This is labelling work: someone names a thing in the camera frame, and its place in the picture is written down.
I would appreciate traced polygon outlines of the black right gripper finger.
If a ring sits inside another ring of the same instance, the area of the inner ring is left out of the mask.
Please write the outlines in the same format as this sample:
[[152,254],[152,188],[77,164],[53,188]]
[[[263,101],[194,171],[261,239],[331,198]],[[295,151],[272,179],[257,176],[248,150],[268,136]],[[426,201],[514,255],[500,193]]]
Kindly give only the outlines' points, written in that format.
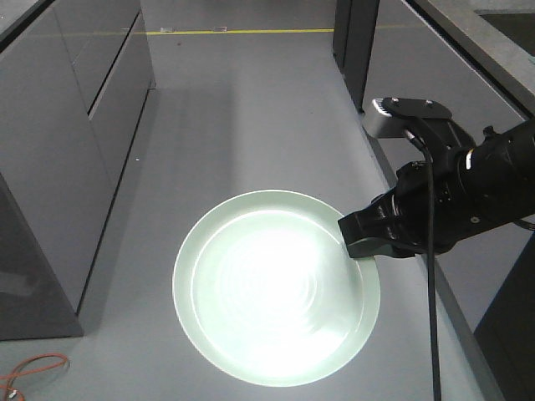
[[372,256],[388,256],[392,258],[409,258],[414,256],[411,249],[400,246],[395,241],[386,241],[379,238],[364,238],[346,245],[349,257],[361,259]]
[[397,239],[395,211],[391,199],[377,199],[362,210],[349,213],[338,220],[346,246],[363,242],[393,241]]

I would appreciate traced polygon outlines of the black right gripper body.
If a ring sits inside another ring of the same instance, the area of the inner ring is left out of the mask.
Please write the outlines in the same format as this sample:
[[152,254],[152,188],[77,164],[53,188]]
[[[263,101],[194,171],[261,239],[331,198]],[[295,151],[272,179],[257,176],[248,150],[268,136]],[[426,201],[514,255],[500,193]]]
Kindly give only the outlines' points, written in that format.
[[447,229],[453,190],[446,181],[456,175],[456,154],[473,146],[473,138],[450,120],[408,120],[387,133],[409,140],[424,160],[397,170],[396,186],[372,203],[380,210],[372,225],[379,241],[374,254],[407,258],[449,251],[457,240]]

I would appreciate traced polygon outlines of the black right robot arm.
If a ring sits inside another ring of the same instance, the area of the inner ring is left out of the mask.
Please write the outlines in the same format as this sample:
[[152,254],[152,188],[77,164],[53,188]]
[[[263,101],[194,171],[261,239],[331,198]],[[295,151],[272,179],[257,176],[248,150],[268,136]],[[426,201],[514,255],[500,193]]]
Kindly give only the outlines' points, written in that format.
[[448,252],[457,242],[534,213],[534,122],[481,145],[449,148],[449,166],[413,161],[396,172],[396,186],[339,220],[349,256],[395,258]]

